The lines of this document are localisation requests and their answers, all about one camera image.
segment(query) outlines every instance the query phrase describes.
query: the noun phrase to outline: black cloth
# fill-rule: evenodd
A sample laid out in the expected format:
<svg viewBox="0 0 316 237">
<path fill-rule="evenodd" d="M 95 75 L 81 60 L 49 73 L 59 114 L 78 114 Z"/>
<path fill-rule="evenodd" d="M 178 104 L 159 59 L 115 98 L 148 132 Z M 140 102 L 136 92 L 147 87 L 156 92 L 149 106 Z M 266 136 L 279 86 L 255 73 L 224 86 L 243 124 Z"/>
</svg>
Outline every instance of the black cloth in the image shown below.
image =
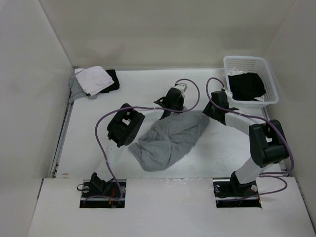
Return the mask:
<svg viewBox="0 0 316 237">
<path fill-rule="evenodd" d="M 110 77 L 112 77 L 112 80 L 114 81 L 114 83 L 112 85 L 110 85 L 109 87 L 101 90 L 99 93 L 109 93 L 110 91 L 112 90 L 117 90 L 119 89 L 119 79 L 117 77 L 117 74 L 115 72 L 114 69 L 108 69 L 108 70 L 105 70 L 109 75 Z"/>
<path fill-rule="evenodd" d="M 256 100 L 255 97 L 263 96 L 266 93 L 265 86 L 256 73 L 228 76 L 228 79 L 234 100 Z"/>
</svg>

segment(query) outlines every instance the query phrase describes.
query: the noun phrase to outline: cable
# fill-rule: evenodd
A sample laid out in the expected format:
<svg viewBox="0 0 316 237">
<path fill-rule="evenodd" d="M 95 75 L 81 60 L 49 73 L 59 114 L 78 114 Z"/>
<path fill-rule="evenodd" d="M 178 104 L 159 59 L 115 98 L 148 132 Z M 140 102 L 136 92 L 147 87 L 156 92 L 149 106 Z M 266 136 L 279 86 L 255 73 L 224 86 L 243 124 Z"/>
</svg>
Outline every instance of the cable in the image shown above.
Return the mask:
<svg viewBox="0 0 316 237">
<path fill-rule="evenodd" d="M 236 199 L 225 200 L 225 201 L 241 201 L 241 200 L 245 200 L 245 199 L 248 199 L 248 198 L 259 197 L 259 196 L 262 196 L 262 195 L 275 194 L 275 193 L 278 193 L 278 192 L 281 192 L 281 191 L 285 190 L 287 188 L 287 182 L 285 180 L 283 180 L 283 179 L 281 179 L 280 177 L 277 177 L 277 176 L 266 175 L 266 174 L 288 174 L 294 169 L 294 157 L 293 157 L 292 151 L 291 151 L 286 139 L 282 136 L 282 134 L 279 132 L 279 130 L 269 120 L 267 120 L 265 118 L 238 113 L 236 111 L 227 110 L 227 109 L 224 109 L 224 108 L 216 105 L 214 103 L 214 101 L 212 100 L 212 98 L 210 97 L 209 92 L 208 92 L 208 84 L 209 84 L 209 82 L 212 79 L 219 81 L 224 87 L 224 84 L 218 78 L 210 78 L 210 79 L 207 80 L 207 83 L 206 83 L 206 94 L 207 94 L 207 97 L 208 97 L 209 101 L 212 103 L 212 105 L 215 106 L 217 109 L 220 109 L 220 110 L 223 110 L 223 111 L 226 111 L 226 112 L 229 112 L 229 113 L 240 115 L 240 116 L 243 116 L 245 118 L 260 119 L 260 120 L 263 120 L 264 122 L 266 122 L 276 132 L 278 137 L 284 143 L 286 151 L 288 152 L 288 154 L 290 156 L 290 160 L 291 160 L 291 166 L 290 166 L 288 171 L 285 171 L 285 172 L 266 172 L 266 173 L 262 173 L 259 176 L 259 177 L 262 177 L 262 178 L 265 178 L 265 177 L 266 178 L 276 178 L 276 179 L 281 180 L 285 184 L 285 186 L 282 189 L 271 191 L 271 192 L 266 192 L 266 193 L 261 193 L 261 194 L 255 194 L 255 195 L 251 195 L 251 196 L 243 197 L 243 198 L 236 198 Z"/>
<path fill-rule="evenodd" d="M 188 111 L 191 111 L 193 110 L 199 103 L 199 99 L 200 99 L 200 91 L 199 91 L 199 88 L 198 88 L 198 85 L 190 80 L 190 79 L 180 79 L 180 80 L 177 80 L 176 83 L 180 82 L 180 81 L 189 81 L 191 82 L 197 89 L 197 102 L 193 105 L 192 108 L 188 109 L 188 110 L 172 110 L 172 109 L 167 109 L 167 108 L 162 108 L 162 107 L 157 107 L 157 108 L 154 108 L 154 107 L 143 107 L 143 106 L 131 106 L 131 107 L 124 107 L 124 108 L 120 108 L 120 109 L 117 109 L 117 110 L 113 110 L 105 115 L 103 115 L 96 123 L 95 125 L 95 128 L 94 128 L 94 134 L 95 134 L 95 138 L 99 144 L 99 147 L 101 148 L 101 151 L 102 151 L 102 154 L 104 156 L 104 159 L 105 159 L 105 162 L 106 162 L 106 165 L 107 165 L 107 168 L 110 172 L 110 174 L 112 175 L 114 181 L 116 182 L 117 186 L 118 186 L 118 189 L 119 189 L 119 194 L 120 196 L 119 197 L 116 197 L 116 198 L 112 198 L 112 197 L 108 197 L 108 196 L 101 196 L 101 195 L 95 195 L 95 196 L 90 196 L 90 197 L 87 197 L 84 201 L 83 201 L 83 205 L 85 205 L 85 202 L 88 200 L 88 199 L 91 199 L 91 198 L 108 198 L 108 200 L 120 200 L 122 199 L 123 197 L 123 192 L 122 192 L 122 188 L 119 184 L 119 181 L 117 180 L 117 178 L 115 177 L 114 173 L 112 172 L 111 170 L 111 167 L 110 167 L 110 164 L 109 164 L 109 161 L 108 161 L 108 157 L 103 149 L 103 146 L 100 142 L 100 139 L 99 139 L 99 136 L 98 136 L 98 127 L 99 127 L 99 124 L 100 122 L 105 119 L 107 116 L 111 115 L 111 114 L 114 114 L 114 113 L 117 113 L 117 112 L 120 112 L 120 111 L 124 111 L 124 110 L 131 110 L 131 109 L 144 109 L 144 110 L 165 110 L 165 111 L 171 111 L 171 112 L 175 112 L 175 113 L 178 113 L 178 112 L 188 112 Z"/>
</svg>

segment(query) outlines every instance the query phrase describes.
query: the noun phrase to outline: crumpled gray fabric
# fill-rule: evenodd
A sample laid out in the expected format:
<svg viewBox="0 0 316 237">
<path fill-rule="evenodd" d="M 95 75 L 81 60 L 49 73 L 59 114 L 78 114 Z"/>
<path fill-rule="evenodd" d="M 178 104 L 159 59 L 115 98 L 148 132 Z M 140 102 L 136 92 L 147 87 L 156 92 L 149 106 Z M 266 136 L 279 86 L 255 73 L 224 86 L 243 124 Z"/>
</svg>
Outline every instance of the crumpled gray fabric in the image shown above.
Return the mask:
<svg viewBox="0 0 316 237">
<path fill-rule="evenodd" d="M 69 82 L 68 82 L 68 86 L 70 88 L 70 91 L 71 91 L 71 95 L 70 95 L 70 98 L 69 98 L 69 103 L 72 103 L 74 102 L 75 100 L 81 98 L 81 97 L 86 97 L 87 94 L 83 91 L 82 87 L 80 86 L 79 82 L 78 82 L 78 79 L 76 78 L 76 75 L 78 74 L 74 74 Z M 96 99 L 98 97 L 98 94 L 96 95 L 93 95 L 93 96 L 89 96 L 89 99 Z"/>
<path fill-rule="evenodd" d="M 202 111 L 189 111 L 156 121 L 129 150 L 144 171 L 162 171 L 178 162 L 197 143 L 209 124 Z"/>
</svg>

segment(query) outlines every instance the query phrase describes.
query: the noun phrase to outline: gray wall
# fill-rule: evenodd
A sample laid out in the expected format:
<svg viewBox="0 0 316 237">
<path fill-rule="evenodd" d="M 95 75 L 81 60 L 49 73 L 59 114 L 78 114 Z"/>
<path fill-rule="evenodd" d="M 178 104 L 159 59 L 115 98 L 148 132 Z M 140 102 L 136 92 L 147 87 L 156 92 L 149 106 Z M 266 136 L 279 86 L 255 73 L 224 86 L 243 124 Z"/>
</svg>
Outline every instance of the gray wall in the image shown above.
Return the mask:
<svg viewBox="0 0 316 237">
<path fill-rule="evenodd" d="M 223 67 L 262 56 L 294 0 L 40 0 L 73 65 Z"/>
<path fill-rule="evenodd" d="M 296 0 L 270 44 L 268 59 L 280 101 L 269 106 L 281 121 L 295 158 L 294 176 L 316 223 L 316 1 Z"/>
<path fill-rule="evenodd" d="M 25 237 L 72 66 L 38 0 L 0 0 L 0 236 Z"/>
</svg>

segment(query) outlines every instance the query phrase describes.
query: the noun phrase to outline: white laundry basket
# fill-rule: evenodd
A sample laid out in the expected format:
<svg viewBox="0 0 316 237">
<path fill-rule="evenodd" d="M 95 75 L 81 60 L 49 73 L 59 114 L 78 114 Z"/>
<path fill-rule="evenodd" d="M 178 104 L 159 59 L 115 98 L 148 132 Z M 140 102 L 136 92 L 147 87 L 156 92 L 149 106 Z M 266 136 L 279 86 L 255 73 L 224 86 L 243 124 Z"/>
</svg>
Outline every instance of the white laundry basket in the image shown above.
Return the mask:
<svg viewBox="0 0 316 237">
<path fill-rule="evenodd" d="M 224 67 L 226 74 L 227 89 L 230 91 L 228 71 L 236 68 L 238 71 L 257 73 L 261 78 L 266 94 L 264 95 L 264 101 L 231 101 L 231 106 L 246 107 L 246 108 L 262 108 L 269 104 L 276 104 L 278 102 L 278 95 L 275 83 L 273 81 L 268 63 L 265 59 L 259 57 L 247 57 L 247 56 L 226 56 L 224 58 Z"/>
</svg>

